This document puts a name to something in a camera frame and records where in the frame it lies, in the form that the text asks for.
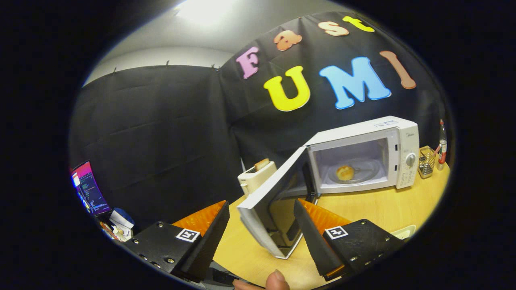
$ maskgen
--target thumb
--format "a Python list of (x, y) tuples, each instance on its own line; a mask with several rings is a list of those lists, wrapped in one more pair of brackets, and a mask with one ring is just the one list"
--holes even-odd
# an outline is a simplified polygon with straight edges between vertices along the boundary
[(285, 281), (285, 276), (276, 270), (267, 277), (265, 290), (290, 290), (290, 286)]

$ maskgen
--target white wall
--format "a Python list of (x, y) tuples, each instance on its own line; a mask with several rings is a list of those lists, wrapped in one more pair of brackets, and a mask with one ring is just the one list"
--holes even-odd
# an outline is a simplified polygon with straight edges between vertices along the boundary
[(131, 52), (107, 61), (101, 61), (90, 73), (83, 86), (101, 76), (112, 73), (115, 67), (118, 72), (139, 67), (164, 66), (168, 60), (169, 65), (199, 67), (215, 65), (215, 68), (218, 68), (232, 56), (233, 54), (228, 52), (186, 46), (159, 47)]

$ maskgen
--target white microwave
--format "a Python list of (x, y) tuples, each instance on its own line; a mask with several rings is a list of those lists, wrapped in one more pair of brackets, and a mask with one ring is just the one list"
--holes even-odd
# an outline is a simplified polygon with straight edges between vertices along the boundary
[[(237, 206), (240, 219), (269, 253), (287, 259), (301, 239), (297, 198), (411, 186), (419, 147), (417, 124), (392, 116), (319, 132)], [(343, 166), (352, 178), (339, 175)]]

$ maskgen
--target wooden table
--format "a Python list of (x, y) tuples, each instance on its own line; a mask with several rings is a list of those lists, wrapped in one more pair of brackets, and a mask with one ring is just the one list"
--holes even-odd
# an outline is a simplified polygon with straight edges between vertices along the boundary
[[(447, 164), (439, 171), (434, 167), (432, 176), (422, 179), (416, 173), (414, 185), (396, 189), (394, 186), (351, 192), (321, 195), (317, 205), (346, 219), (368, 219), (388, 232), (409, 225), (416, 231), (427, 220), (439, 202), (446, 187), (450, 169)], [(273, 257), (251, 236), (240, 221), (236, 209), (245, 196), (230, 205), (230, 219), (220, 240), (213, 260), (228, 271), (265, 287), (265, 281), (275, 269), (280, 270), (291, 290), (312, 289), (326, 282), (319, 276), (315, 263), (308, 252), (304, 238), (287, 260)]]

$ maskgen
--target letter m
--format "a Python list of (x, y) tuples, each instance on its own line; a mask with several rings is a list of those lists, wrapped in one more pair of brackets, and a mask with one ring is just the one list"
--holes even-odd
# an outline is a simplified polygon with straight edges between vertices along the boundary
[(354, 105), (354, 100), (348, 96), (348, 90), (360, 102), (365, 101), (365, 86), (368, 89), (367, 97), (371, 100), (387, 98), (391, 91), (386, 88), (370, 64), (367, 57), (357, 57), (351, 60), (352, 74), (336, 66), (329, 66), (319, 71), (330, 82), (337, 102), (337, 109), (345, 109)]

